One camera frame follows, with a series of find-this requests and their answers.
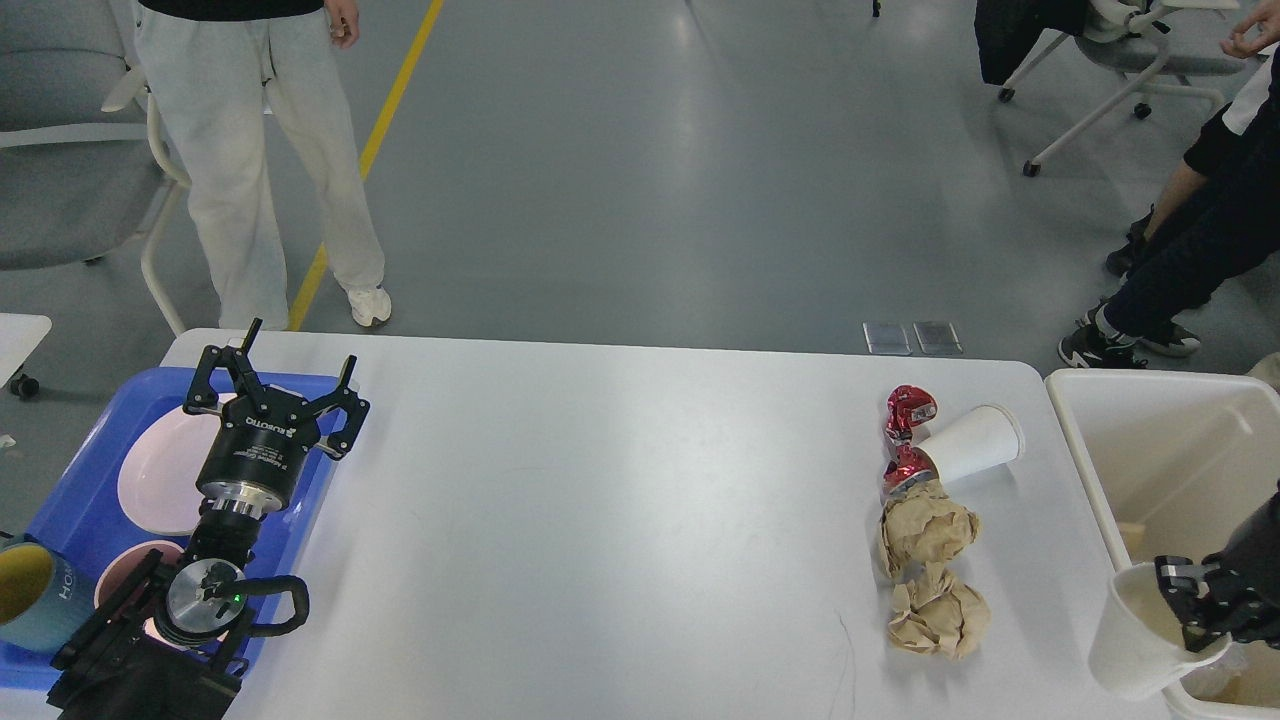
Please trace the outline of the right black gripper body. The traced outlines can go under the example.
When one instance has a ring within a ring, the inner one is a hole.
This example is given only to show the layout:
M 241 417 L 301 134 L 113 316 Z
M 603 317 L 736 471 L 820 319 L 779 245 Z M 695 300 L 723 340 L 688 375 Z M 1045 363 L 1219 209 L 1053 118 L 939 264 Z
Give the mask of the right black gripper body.
M 1217 553 L 1204 557 L 1204 630 L 1279 647 L 1279 495 L 1253 511 Z

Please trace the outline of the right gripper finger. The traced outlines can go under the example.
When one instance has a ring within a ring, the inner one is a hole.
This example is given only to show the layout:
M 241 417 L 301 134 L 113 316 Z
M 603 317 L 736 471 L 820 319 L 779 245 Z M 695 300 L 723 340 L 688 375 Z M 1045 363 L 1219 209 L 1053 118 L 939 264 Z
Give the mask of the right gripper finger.
M 1187 651 L 1201 652 L 1222 637 L 1230 637 L 1228 625 L 1231 601 L 1226 598 L 1230 580 L 1236 573 L 1220 562 L 1194 564 L 1183 556 L 1155 557 L 1158 591 L 1178 619 L 1181 642 Z

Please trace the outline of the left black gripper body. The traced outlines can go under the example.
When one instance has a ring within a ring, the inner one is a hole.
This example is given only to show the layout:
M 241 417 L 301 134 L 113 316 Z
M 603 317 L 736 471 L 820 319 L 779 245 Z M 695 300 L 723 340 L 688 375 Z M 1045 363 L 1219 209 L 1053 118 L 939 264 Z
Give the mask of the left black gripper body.
M 320 439 L 317 418 L 293 401 L 265 418 L 251 398 L 221 406 L 220 428 L 195 482 L 212 510 L 260 520 L 285 509 L 297 487 L 308 448 Z

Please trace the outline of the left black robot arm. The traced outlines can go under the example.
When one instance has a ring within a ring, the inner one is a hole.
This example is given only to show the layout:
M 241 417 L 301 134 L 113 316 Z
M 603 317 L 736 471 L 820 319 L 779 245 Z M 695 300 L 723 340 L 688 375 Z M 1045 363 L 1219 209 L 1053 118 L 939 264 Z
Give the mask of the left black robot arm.
M 351 384 L 356 356 L 316 398 L 262 383 L 250 361 L 260 327 L 204 350 L 180 406 L 219 421 L 195 478 L 198 520 L 177 560 L 146 553 L 58 648 L 47 702 L 61 717 L 221 719 L 248 665 L 243 646 L 307 621 L 306 583 L 251 577 L 253 547 L 292 505 L 308 456 L 343 459 L 370 405 Z

